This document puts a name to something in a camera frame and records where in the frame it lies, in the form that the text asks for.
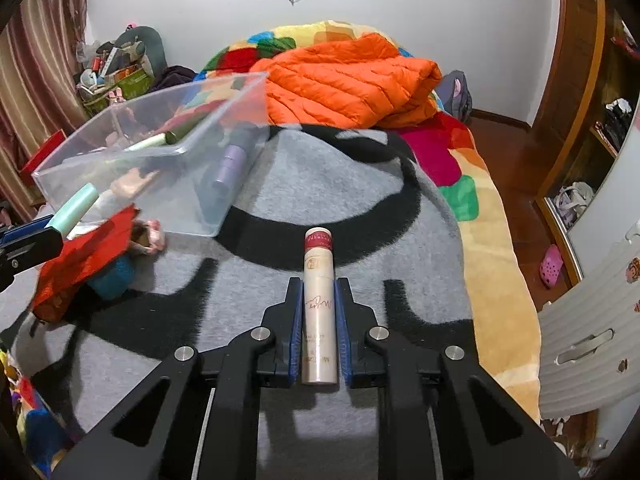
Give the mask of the pale green tube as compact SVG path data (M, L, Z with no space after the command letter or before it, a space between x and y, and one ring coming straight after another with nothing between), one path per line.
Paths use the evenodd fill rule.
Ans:
M85 184L52 216L47 228L55 229L63 238L68 237L98 198L98 190L91 183Z

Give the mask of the cream bottle red cap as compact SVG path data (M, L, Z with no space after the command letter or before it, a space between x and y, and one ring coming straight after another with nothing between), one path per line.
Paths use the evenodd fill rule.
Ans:
M321 226L304 237L304 330L302 382L338 383L332 233Z

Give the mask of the purple cosmetic bottle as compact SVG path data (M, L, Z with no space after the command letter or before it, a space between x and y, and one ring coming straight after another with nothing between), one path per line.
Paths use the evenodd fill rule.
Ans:
M250 166L261 134L261 128L250 124L241 124L231 131L229 142L215 167L212 185L218 193L228 194L239 184Z

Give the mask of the red packet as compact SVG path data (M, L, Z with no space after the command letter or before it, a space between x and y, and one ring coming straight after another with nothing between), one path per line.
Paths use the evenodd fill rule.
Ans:
M127 251L138 213L130 204L93 231L65 242L61 255L42 266L29 304L38 320L60 322L79 286Z

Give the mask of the red box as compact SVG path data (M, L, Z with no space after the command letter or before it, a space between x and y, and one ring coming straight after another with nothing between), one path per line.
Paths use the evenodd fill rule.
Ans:
M20 170L20 178L24 185L32 186L35 184L32 173L47 159L52 152L58 148L66 140L66 134L62 129L58 129L52 133L47 140L38 148L35 154L26 162Z

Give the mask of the teal round object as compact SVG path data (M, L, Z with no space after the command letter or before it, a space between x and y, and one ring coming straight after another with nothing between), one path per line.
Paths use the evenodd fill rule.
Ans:
M131 258L122 254L90 278L89 286L104 300L111 301L122 296L134 280L136 269Z

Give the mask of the pink hair clip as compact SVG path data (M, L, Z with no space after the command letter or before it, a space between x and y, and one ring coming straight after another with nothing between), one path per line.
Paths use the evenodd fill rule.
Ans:
M166 248L166 236L157 220L134 220L128 250L134 255L152 256Z

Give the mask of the colourful patchwork quilt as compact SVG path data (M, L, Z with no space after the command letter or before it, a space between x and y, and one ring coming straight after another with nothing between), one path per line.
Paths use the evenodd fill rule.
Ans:
M375 28L323 21L279 26L232 44L211 58L198 78L248 73L262 58L367 34L379 34L402 55L415 58ZM480 364L531 418L538 419L541 336L533 299L518 267L502 199L472 132L446 112L440 100L443 93L437 87L432 96L438 112L432 118L411 127L376 128L396 132L408 143L411 154L452 209L461 231L464 278Z

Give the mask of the pink rabbit toy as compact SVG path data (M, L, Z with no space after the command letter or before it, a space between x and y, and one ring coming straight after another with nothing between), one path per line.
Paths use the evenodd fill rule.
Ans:
M113 104L119 104L126 101L124 95L122 94L122 89L119 87L114 87L107 95L108 102Z

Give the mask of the clear plastic storage box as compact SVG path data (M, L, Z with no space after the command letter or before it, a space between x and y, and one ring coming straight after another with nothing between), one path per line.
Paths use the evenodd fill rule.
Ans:
M264 73L202 79L113 104L70 134L32 177L53 209L60 209L91 183L98 200L84 222L100 223L126 206L145 220L157 220L171 233L215 236L238 196L250 167L269 136ZM177 144L167 144L163 125L192 114L207 117ZM231 131L241 124L262 129L250 166L236 188L220 194L212 185ZM116 196L110 185L138 167L158 170L135 198Z

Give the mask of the dark green bottle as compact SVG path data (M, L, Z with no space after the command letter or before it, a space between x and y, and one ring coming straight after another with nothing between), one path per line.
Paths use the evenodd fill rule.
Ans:
M163 134L165 142L169 145L177 144L194 128L196 128L205 118L207 114L192 114L171 119L163 125Z

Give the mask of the striped curtain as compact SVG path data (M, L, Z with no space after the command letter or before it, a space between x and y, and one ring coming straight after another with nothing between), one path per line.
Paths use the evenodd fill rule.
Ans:
M86 23L87 0L1 1L1 198L25 221L36 198L20 170L52 133L87 120L74 81Z

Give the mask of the pink croc shoe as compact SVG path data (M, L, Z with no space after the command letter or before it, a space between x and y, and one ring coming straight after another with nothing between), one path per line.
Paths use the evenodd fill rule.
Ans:
M552 288L556 285L563 266L564 261L559 247L555 244L550 245L538 266L539 276L544 286Z

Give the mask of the white drawer cabinet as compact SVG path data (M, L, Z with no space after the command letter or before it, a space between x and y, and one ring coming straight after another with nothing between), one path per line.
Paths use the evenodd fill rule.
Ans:
M639 391L639 226L538 314L544 419L590 412Z

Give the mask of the brown wooden wardrobe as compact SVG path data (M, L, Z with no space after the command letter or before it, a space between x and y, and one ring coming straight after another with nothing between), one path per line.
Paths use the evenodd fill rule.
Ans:
M560 0L549 77L533 125L481 112L471 126L480 154L501 195L518 265L536 301L573 285L570 263L549 288L538 266L551 245L562 255L577 249L554 199L566 186L603 184L620 143L605 136L606 104L634 101L639 61L622 44L623 22L612 0Z

